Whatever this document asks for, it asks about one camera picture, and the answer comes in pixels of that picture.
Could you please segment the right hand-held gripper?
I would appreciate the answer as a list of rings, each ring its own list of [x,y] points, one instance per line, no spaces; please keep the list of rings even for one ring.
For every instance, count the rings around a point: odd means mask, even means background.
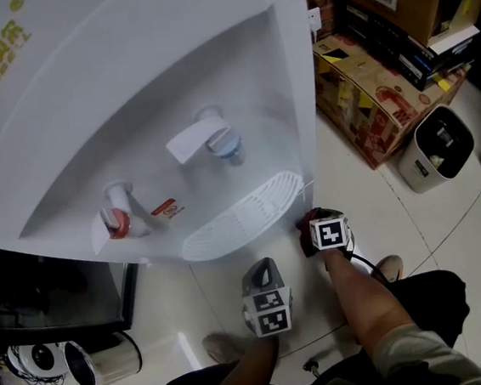
[[[313,248],[316,251],[337,249],[350,260],[354,253],[354,236],[343,212],[315,208],[308,221]]]

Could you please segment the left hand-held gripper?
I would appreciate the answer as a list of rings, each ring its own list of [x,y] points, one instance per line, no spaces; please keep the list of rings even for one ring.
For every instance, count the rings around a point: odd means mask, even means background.
[[[283,284],[274,259],[262,258],[245,273],[242,313],[246,326],[260,338],[292,328],[291,288]]]

